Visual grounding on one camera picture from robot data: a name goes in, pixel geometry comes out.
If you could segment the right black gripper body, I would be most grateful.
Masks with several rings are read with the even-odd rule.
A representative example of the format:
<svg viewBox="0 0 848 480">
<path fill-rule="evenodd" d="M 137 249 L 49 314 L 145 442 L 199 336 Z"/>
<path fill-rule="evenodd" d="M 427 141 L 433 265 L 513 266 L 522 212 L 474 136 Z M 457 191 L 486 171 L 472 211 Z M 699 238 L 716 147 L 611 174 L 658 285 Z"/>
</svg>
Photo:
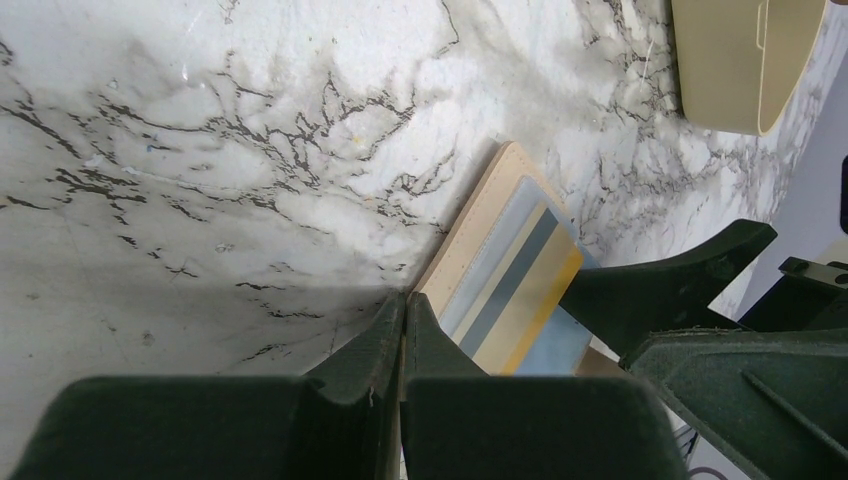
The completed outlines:
<svg viewBox="0 0 848 480">
<path fill-rule="evenodd" d="M 782 277 L 741 317 L 757 332 L 842 329 L 847 326 L 847 265 L 796 257 L 779 267 Z"/>
</svg>

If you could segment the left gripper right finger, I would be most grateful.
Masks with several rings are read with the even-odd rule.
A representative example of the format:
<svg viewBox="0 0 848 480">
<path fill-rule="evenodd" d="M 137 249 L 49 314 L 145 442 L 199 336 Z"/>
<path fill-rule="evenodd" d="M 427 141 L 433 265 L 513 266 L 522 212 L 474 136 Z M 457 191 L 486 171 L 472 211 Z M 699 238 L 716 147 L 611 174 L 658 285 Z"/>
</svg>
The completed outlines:
<svg viewBox="0 0 848 480">
<path fill-rule="evenodd" d="M 401 435 L 412 479 L 683 479 L 669 419 L 621 377 L 485 373 L 410 296 Z"/>
</svg>

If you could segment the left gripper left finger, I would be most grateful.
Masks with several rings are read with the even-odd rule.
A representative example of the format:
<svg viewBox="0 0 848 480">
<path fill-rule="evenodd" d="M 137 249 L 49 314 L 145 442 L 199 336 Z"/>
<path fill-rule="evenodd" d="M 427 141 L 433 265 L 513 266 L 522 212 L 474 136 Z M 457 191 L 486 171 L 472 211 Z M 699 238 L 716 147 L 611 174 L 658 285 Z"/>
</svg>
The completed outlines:
<svg viewBox="0 0 848 480">
<path fill-rule="evenodd" d="M 110 376 L 52 401 L 16 479 L 390 479 L 406 302 L 301 376 Z"/>
</svg>

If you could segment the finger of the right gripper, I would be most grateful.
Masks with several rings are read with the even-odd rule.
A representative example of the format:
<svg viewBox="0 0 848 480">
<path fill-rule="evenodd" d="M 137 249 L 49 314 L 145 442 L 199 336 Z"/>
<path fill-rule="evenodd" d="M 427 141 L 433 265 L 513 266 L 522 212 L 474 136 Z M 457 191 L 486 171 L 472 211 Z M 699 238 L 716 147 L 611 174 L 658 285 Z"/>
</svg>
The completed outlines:
<svg viewBox="0 0 848 480">
<path fill-rule="evenodd" d="M 667 259 L 582 270 L 559 305 L 621 358 L 652 334 L 738 330 L 709 304 L 776 237 L 766 223 L 735 220 Z"/>
<path fill-rule="evenodd" d="M 623 356 L 752 479 L 847 476 L 847 332 L 653 335 Z"/>
</svg>

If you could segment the light blue card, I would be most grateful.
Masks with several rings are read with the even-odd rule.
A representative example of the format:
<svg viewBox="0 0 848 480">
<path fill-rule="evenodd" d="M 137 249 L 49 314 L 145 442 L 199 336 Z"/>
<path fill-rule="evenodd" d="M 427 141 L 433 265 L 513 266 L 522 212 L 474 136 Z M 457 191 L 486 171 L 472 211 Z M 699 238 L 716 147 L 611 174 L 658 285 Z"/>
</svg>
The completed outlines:
<svg viewBox="0 0 848 480">
<path fill-rule="evenodd" d="M 571 375 L 588 348 L 591 334 L 559 301 L 585 258 L 571 245 L 524 248 L 517 255 L 525 273 L 514 293 L 518 306 L 516 345 L 502 372 L 511 375 Z"/>
</svg>

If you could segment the yellow card black stripe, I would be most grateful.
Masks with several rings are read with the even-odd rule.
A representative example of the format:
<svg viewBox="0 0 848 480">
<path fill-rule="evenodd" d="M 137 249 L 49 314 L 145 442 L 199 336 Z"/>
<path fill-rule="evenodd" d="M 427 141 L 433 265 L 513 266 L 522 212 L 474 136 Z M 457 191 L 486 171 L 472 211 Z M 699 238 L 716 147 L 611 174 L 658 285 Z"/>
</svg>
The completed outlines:
<svg viewBox="0 0 848 480">
<path fill-rule="evenodd" d="M 484 240 L 441 326 L 488 374 L 519 369 L 583 265 L 566 225 L 546 203 L 509 212 Z"/>
</svg>

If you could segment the beige leather card holder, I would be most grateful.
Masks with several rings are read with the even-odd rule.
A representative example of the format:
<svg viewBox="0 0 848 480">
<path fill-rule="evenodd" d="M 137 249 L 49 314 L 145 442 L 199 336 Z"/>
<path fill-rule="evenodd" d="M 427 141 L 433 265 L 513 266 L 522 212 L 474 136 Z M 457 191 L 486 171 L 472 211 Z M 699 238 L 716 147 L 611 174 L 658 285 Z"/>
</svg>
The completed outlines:
<svg viewBox="0 0 848 480">
<path fill-rule="evenodd" d="M 498 220 L 503 219 L 509 212 L 527 213 L 538 202 L 544 202 L 553 209 L 560 222 L 568 228 L 585 258 L 584 267 L 580 271 L 598 267 L 598 262 L 579 243 L 577 227 L 570 219 L 563 201 L 544 175 L 518 143 L 506 142 L 494 154 L 449 234 L 414 289 L 415 292 L 428 297 L 438 324 L 444 332 L 440 321 L 441 314 Z M 617 360 L 617 355 L 591 334 L 588 348 L 571 375 L 621 376 L 624 372 L 618 367 Z"/>
</svg>

